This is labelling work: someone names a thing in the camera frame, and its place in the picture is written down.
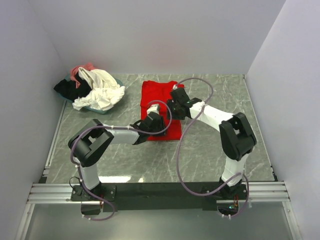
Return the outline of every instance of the white cloth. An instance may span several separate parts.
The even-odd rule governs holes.
[[[105,70],[94,69],[88,71],[83,67],[79,67],[78,72],[79,77],[86,80],[92,91],[87,96],[74,100],[72,105],[76,110],[89,107],[106,111],[111,109],[125,95],[126,88],[120,86]]]

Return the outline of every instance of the red cloth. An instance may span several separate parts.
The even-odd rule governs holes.
[[[159,83],[155,81],[144,81],[141,91],[141,119],[147,116],[147,109],[150,107],[149,102],[152,100],[161,100],[167,103],[168,99],[172,99],[170,92],[173,86],[177,84],[176,81],[170,81],[167,83]],[[179,88],[184,88],[183,84],[178,85]],[[159,113],[164,118],[164,124],[169,124],[167,119],[167,108],[162,103],[160,104]],[[168,140],[180,140],[182,131],[180,120],[172,120],[170,127],[166,130],[165,136],[150,136],[148,141],[168,141]]]
[[[86,65],[79,65],[71,69],[70,71],[70,80],[75,81],[75,88],[77,89],[80,86],[80,82],[76,79],[76,74],[79,71],[79,67],[84,68],[85,70],[91,71],[97,69],[91,62],[88,62]]]

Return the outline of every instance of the glass panel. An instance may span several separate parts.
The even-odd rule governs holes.
[[[292,240],[281,202],[253,203],[232,220],[215,211],[131,210],[81,218],[79,204],[37,204],[27,240]]]

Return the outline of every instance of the black cloth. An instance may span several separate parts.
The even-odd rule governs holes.
[[[64,98],[71,100],[72,102],[74,102],[77,98],[86,97],[92,90],[87,81],[79,77],[79,73],[77,73],[74,77],[80,83],[78,88],[76,88],[75,81],[67,81],[65,79],[60,81],[53,88],[57,93],[61,94]]]

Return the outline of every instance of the pink cloth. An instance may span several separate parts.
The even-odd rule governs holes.
[[[94,65],[91,62],[88,62],[86,65],[79,65],[74,67],[73,69],[71,69],[70,71],[70,79],[72,81],[75,81],[75,88],[77,89],[80,86],[80,82],[77,81],[77,79],[75,78],[76,74],[79,71],[79,67],[84,68],[85,70],[91,71],[93,69],[97,69],[96,67],[94,67]]]

